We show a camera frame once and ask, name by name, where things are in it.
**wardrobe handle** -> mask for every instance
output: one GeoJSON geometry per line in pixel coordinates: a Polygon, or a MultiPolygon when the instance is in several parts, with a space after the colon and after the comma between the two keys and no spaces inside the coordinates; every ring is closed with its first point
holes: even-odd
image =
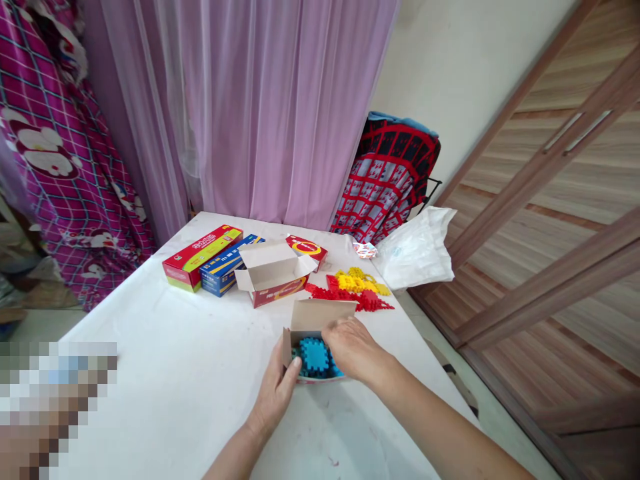
{"type": "Polygon", "coordinates": [[[569,144],[569,146],[565,149],[565,151],[562,154],[563,155],[570,154],[571,150],[576,148],[578,143],[582,142],[582,140],[584,140],[584,138],[588,134],[590,134],[594,130],[594,128],[596,128],[598,125],[600,125],[600,123],[602,123],[602,120],[607,118],[611,114],[611,112],[613,112],[613,110],[605,110],[604,112],[602,112],[600,114],[600,116],[598,118],[596,118],[596,120],[594,120],[594,122],[592,124],[590,124],[590,126],[586,130],[584,130],[584,132],[582,132],[582,134],[580,136],[578,136],[578,138],[576,138],[574,141],[572,141],[569,144]]]}
{"type": "Polygon", "coordinates": [[[565,123],[565,126],[562,127],[558,133],[556,133],[553,138],[551,140],[549,140],[549,142],[545,145],[544,150],[542,150],[542,153],[546,153],[548,152],[552,146],[554,146],[554,144],[560,140],[560,138],[562,138],[562,136],[567,132],[567,130],[569,130],[571,128],[571,126],[578,121],[578,118],[582,117],[582,115],[584,115],[584,112],[578,112],[576,113],[574,116],[571,117],[571,120],[569,120],[568,122],[565,123]]]}

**pink patterned fabric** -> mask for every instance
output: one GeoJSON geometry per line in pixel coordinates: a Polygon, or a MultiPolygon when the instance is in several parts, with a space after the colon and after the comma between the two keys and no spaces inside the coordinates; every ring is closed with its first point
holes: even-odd
{"type": "Polygon", "coordinates": [[[155,245],[85,78],[81,26],[75,1],[2,2],[0,115],[45,246],[90,310],[155,245]]]}

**white plastic bag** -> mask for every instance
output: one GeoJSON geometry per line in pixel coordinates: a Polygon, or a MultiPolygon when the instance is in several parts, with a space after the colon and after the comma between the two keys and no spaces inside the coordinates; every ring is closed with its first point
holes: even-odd
{"type": "Polygon", "coordinates": [[[376,245],[378,256],[371,261],[390,289],[453,280],[445,237],[456,212],[427,207],[376,245]]]}

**product packaging box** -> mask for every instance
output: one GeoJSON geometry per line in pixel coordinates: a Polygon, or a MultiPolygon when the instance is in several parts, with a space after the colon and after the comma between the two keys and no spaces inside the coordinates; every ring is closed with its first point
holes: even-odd
{"type": "Polygon", "coordinates": [[[292,295],[305,287],[316,260],[298,257],[284,240],[242,245],[240,256],[246,270],[236,270],[238,288],[249,292],[253,308],[292,295]]]}
{"type": "Polygon", "coordinates": [[[262,237],[249,235],[232,248],[224,250],[220,255],[206,262],[200,267],[202,289],[214,294],[216,297],[222,297],[235,285],[235,271],[243,269],[245,266],[240,257],[239,248],[242,245],[252,245],[264,241],[262,237]]]}
{"type": "MultiPolygon", "coordinates": [[[[282,332],[282,363],[288,367],[291,361],[291,349],[297,347],[306,337],[322,339],[322,329],[330,322],[341,317],[352,317],[358,303],[354,301],[307,299],[293,303],[291,328],[282,332]]],[[[345,377],[316,379],[299,376],[297,383],[315,384],[344,380],[345,377]]]]}
{"type": "Polygon", "coordinates": [[[200,290],[200,266],[240,240],[242,240],[242,230],[222,225],[180,250],[162,262],[169,284],[190,292],[200,290]]]}
{"type": "Polygon", "coordinates": [[[314,270],[315,273],[322,268],[322,264],[327,258],[327,251],[324,248],[317,243],[296,237],[295,235],[290,235],[285,240],[296,254],[308,255],[318,262],[318,266],[314,270]]]}

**white table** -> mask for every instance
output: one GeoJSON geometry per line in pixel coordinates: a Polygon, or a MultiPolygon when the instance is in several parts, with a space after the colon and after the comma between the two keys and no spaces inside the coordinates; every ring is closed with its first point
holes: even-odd
{"type": "MultiPolygon", "coordinates": [[[[89,412],[51,469],[54,479],[199,480],[253,406],[271,349],[289,326],[294,299],[253,309],[233,287],[221,299],[167,283],[161,262],[227,223],[267,239],[291,233],[329,250],[327,273],[360,267],[350,237],[200,213],[61,341],[115,341],[116,384],[89,412]]],[[[444,370],[394,297],[396,310],[360,312],[384,348],[474,425],[444,370]]],[[[253,471],[256,479],[437,478],[429,462],[378,398],[346,380],[297,385],[282,423],[253,471]]]]}

